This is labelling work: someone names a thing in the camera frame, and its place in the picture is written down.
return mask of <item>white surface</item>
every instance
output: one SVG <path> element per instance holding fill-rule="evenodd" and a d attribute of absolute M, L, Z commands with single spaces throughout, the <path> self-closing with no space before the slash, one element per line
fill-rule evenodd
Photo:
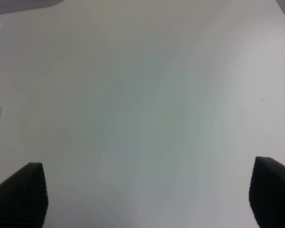
<path fill-rule="evenodd" d="M 0 15 L 0 182 L 44 164 L 46 228 L 256 228 L 285 164 L 274 0 L 65 0 Z"/>

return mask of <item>white table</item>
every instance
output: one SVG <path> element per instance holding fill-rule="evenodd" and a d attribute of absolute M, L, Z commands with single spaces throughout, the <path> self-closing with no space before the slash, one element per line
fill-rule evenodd
<path fill-rule="evenodd" d="M 44 165 L 46 228 L 256 228 L 285 164 L 274 0 L 65 0 L 0 15 L 0 183 Z"/>

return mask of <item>ridged rubber pad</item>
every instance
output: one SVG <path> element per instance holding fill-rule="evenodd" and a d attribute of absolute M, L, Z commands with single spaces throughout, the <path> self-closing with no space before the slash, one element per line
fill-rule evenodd
<path fill-rule="evenodd" d="M 256 157 L 249 201 L 261 228 L 285 228 L 285 166 L 272 158 Z"/>
<path fill-rule="evenodd" d="M 41 163 L 29 163 L 0 184 L 0 228 L 41 228 L 48 209 Z"/>

